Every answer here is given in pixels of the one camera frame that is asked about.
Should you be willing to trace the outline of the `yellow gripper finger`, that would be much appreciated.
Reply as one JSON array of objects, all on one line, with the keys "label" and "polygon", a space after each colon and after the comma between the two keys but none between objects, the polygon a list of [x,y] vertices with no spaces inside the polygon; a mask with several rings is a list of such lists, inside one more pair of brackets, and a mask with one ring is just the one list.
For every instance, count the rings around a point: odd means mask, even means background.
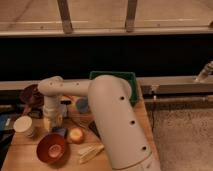
[{"label": "yellow gripper finger", "polygon": [[66,105],[61,105],[61,110],[62,110],[63,118],[67,118],[67,116],[68,116],[67,106]]},{"label": "yellow gripper finger", "polygon": [[47,118],[47,117],[44,117],[43,118],[43,123],[44,123],[45,130],[47,132],[51,132],[52,128],[53,128],[51,120],[49,118]]}]

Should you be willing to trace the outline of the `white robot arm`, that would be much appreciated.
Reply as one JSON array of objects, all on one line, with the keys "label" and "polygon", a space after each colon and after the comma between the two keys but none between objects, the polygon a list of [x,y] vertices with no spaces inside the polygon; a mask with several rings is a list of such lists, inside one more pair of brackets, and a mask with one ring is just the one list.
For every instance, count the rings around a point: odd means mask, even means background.
[{"label": "white robot arm", "polygon": [[93,80],[64,81],[55,76],[42,80],[38,90],[44,95],[44,116],[56,125],[60,96],[86,96],[104,144],[112,171],[161,171],[143,128],[130,104],[130,84],[112,75]]}]

